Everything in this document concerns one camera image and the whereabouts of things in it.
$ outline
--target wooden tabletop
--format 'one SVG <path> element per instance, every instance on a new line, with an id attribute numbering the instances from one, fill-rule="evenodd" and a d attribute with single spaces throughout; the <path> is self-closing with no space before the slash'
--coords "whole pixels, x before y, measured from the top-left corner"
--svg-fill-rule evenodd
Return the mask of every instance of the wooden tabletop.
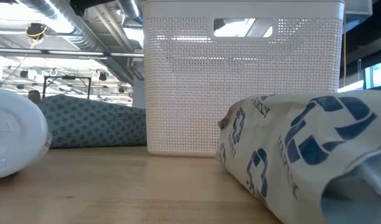
<path id="1" fill-rule="evenodd" d="M 214 159 L 50 150 L 0 179 L 0 223 L 280 223 Z"/>

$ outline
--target white plastic basket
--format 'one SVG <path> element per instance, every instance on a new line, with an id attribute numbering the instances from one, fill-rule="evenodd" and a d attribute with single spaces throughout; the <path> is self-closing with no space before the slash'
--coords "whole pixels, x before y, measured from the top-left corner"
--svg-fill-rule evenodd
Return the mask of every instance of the white plastic basket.
<path id="1" fill-rule="evenodd" d="M 247 96 L 337 90 L 341 0 L 150 0 L 143 12 L 152 154 L 214 156 L 217 122 Z M 219 18 L 272 18 L 273 33 L 215 37 Z"/>

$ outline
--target ceiling duct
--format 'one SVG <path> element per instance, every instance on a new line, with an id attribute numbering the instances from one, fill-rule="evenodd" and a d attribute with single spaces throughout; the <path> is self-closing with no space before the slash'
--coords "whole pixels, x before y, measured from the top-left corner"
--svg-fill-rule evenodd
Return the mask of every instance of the ceiling duct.
<path id="1" fill-rule="evenodd" d="M 142 10 L 138 0 L 117 0 L 117 3 L 125 17 L 142 22 Z"/>
<path id="2" fill-rule="evenodd" d="M 16 0 L 34 12 L 43 14 L 48 20 L 48 26 L 59 33 L 71 33 L 76 36 L 64 37 L 80 50 L 89 52 L 109 52 L 108 48 L 96 37 L 90 28 L 63 0 Z M 133 77 L 113 58 L 99 60 L 120 81 L 132 84 Z"/>

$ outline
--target perforated basket wall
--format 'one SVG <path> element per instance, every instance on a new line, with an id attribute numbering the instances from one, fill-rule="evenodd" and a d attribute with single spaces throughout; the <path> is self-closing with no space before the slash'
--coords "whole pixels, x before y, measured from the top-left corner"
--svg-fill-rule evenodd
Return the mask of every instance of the perforated basket wall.
<path id="1" fill-rule="evenodd" d="M 144 22 L 148 150 L 213 156 L 217 122 L 250 95 L 338 87 L 341 18 L 278 18 L 270 41 L 219 41 L 204 17 Z"/>

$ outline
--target white container lid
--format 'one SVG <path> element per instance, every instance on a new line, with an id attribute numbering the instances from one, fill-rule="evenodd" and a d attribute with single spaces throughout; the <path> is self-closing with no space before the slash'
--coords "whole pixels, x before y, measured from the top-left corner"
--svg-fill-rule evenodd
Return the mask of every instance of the white container lid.
<path id="1" fill-rule="evenodd" d="M 51 136 L 36 104 L 7 90 L 0 90 L 0 178 L 40 159 Z"/>

